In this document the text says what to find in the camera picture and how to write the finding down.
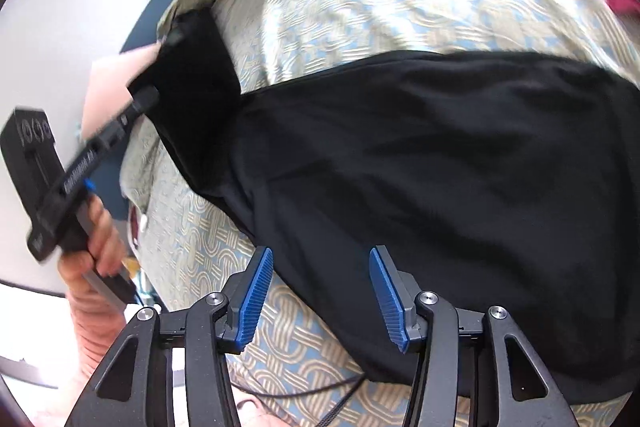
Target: finger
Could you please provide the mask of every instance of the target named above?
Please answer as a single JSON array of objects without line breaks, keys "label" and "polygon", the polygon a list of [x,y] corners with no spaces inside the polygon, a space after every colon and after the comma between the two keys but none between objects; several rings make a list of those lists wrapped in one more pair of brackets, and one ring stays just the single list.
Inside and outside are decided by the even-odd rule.
[{"label": "finger", "polygon": [[91,255],[93,255],[96,260],[99,260],[102,254],[102,249],[111,236],[111,231],[113,230],[113,219],[111,219],[109,211],[102,207],[102,211],[99,216],[96,216],[94,223],[94,231],[89,237],[87,248],[89,249],[89,252],[91,252]]},{"label": "finger", "polygon": [[98,224],[98,220],[102,215],[102,211],[104,210],[104,205],[102,204],[102,200],[96,196],[95,194],[91,194],[89,196],[89,219],[94,225]]},{"label": "finger", "polygon": [[94,267],[94,260],[88,252],[65,253],[58,260],[60,277],[72,293],[90,289],[89,283],[82,277]]},{"label": "finger", "polygon": [[113,227],[111,234],[100,252],[100,259],[97,262],[98,273],[102,276],[116,275],[122,267],[125,249],[124,243],[118,234],[118,230]]}]

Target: black cable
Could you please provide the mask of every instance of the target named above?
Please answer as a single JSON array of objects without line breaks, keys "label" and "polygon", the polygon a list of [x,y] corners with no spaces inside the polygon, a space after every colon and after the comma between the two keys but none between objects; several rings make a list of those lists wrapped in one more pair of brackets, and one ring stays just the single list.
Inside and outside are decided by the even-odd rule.
[{"label": "black cable", "polygon": [[348,385],[358,380],[364,381],[364,375],[351,377],[351,378],[347,378],[346,380],[340,380],[334,383],[330,383],[329,385],[318,387],[317,389],[312,389],[311,391],[301,391],[300,393],[290,393],[290,394],[258,393],[253,389],[242,387],[241,385],[238,385],[236,383],[232,383],[231,385],[236,389],[238,389],[239,391],[242,391],[243,393],[252,394],[253,396],[257,396],[258,398],[299,398],[301,396],[309,396],[310,394],[322,393],[323,391],[330,391],[332,389],[335,389],[336,387],[342,387],[344,385]]},{"label": "black cable", "polygon": [[316,425],[316,427],[329,427],[331,422],[334,421],[335,418],[340,414],[340,411],[344,408],[345,405],[347,405],[347,402],[351,399],[351,397],[355,394],[355,392],[360,388],[360,386],[364,381],[365,381],[365,377],[364,375],[361,375],[360,378],[358,378],[358,381],[353,385],[353,387],[350,390],[348,390],[347,394],[345,394],[342,397],[340,402],[335,404],[332,407],[332,409],[322,417],[322,419],[318,422],[318,425]]}]

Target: black t-shirt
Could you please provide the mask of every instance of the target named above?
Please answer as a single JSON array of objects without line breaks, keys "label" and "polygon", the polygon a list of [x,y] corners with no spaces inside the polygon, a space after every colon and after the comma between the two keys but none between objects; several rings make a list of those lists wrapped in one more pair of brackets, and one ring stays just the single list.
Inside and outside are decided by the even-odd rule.
[{"label": "black t-shirt", "polygon": [[158,88],[149,117],[188,184],[273,250],[368,378],[411,384],[416,363],[369,280],[386,245],[423,290],[510,311],[570,403],[634,388],[635,86],[533,53],[391,52],[240,95],[217,30],[182,33],[175,70],[130,89]]}]

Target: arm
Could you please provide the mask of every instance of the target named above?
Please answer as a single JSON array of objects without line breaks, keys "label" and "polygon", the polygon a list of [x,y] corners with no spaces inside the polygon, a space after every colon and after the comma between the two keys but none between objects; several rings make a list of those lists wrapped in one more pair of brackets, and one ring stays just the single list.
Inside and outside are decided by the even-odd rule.
[{"label": "arm", "polygon": [[55,401],[34,418],[35,427],[65,424],[95,368],[125,326],[124,315],[82,278],[94,263],[100,275],[116,275],[126,253],[111,214],[96,196],[89,204],[89,218],[95,225],[89,238],[89,251],[65,253],[58,263],[60,276],[68,287],[66,298],[78,342],[78,370],[58,390]]}]

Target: patterned bedspread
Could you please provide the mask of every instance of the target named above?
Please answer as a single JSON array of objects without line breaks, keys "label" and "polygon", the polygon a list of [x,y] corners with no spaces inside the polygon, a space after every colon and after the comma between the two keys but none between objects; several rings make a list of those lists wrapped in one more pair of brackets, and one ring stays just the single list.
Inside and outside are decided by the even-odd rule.
[{"label": "patterned bedspread", "polygon": [[[596,62],[636,82],[640,57],[604,0],[219,0],[214,13],[242,89],[283,82],[396,49],[537,50]],[[170,309],[190,306],[244,268],[253,246],[178,174],[141,121],[121,175],[147,219],[140,261]],[[314,389],[360,372],[331,331],[274,275],[254,341],[229,357],[232,380],[265,393]],[[312,426],[344,389],[267,404]],[[333,425],[400,425],[408,387],[367,382]],[[610,425],[625,398],[575,406],[581,425]],[[468,401],[459,400],[459,425]]]}]

